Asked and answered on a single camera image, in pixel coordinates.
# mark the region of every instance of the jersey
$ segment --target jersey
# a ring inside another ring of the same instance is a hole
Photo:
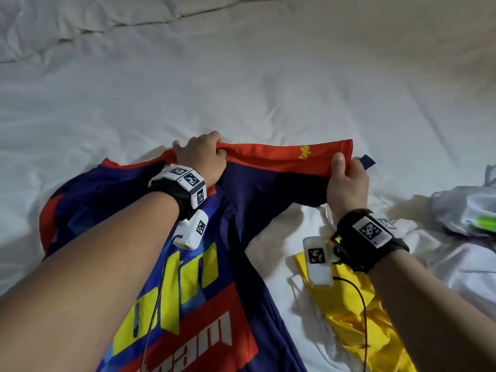
[[[305,370],[245,249],[291,203],[325,203],[332,156],[342,152],[349,162],[353,143],[218,148],[228,162],[200,206],[209,217],[200,246],[178,249],[170,234],[98,372],[139,371],[150,323],[149,372]],[[130,166],[105,159],[62,185],[40,215],[46,256],[139,199],[150,179],[176,162],[172,150]]]

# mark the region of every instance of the white duvet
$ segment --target white duvet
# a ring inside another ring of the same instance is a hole
[[[39,263],[38,215],[62,183],[216,129],[230,143],[353,138],[378,163],[369,205],[412,220],[415,255],[496,319],[494,252],[437,232],[427,207],[496,161],[496,7],[444,1],[0,0],[0,292]],[[290,257],[330,232],[323,209],[293,205],[246,252],[308,370],[359,368]]]

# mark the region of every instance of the black cable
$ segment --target black cable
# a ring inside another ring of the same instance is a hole
[[[165,263],[167,259],[164,259],[164,263],[162,264],[162,276],[160,277],[160,287],[158,288],[157,301],[155,302],[155,308],[153,309],[152,320],[150,321],[150,326],[148,326],[148,333],[146,333],[146,341],[145,341],[145,349],[143,350],[143,356],[141,357],[141,367],[139,368],[139,372],[144,372],[143,367],[145,365],[145,354],[146,348],[148,347],[148,339],[150,338],[150,332],[152,331],[153,319],[155,318],[155,313],[158,308],[158,300],[162,294],[162,286],[164,285],[164,276],[165,276]]]
[[[360,299],[362,299],[362,304],[363,304],[363,322],[364,322],[364,333],[365,333],[365,356],[363,357],[363,372],[366,371],[367,369],[367,350],[369,348],[369,337],[367,334],[367,306],[365,305],[365,300],[363,299],[362,293],[360,292],[360,289],[351,281],[341,278],[341,277],[332,277],[336,281],[344,281],[348,282],[350,285],[355,287],[356,291],[358,292],[358,295],[360,295]]]

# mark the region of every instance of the yellow cloth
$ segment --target yellow cloth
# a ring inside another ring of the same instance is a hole
[[[362,361],[365,356],[363,304],[356,289],[347,282],[334,281],[331,288],[312,288],[308,284],[305,256],[294,256],[313,301],[326,316],[339,342]],[[361,291],[367,307],[369,349],[367,367],[372,372],[416,372],[403,343],[391,325],[369,277],[355,273],[347,265],[332,265],[332,275],[353,282]]]

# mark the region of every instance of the hand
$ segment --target hand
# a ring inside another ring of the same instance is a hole
[[[346,162],[342,153],[332,157],[332,176],[327,185],[327,203],[332,212],[334,224],[347,213],[367,207],[369,176],[358,158],[350,162],[348,175],[345,174]]]
[[[177,163],[195,169],[205,180],[205,185],[211,187],[222,175],[226,168],[225,150],[216,149],[221,142],[219,132],[213,131],[200,137],[191,137],[185,147],[179,141],[172,143],[177,155]]]

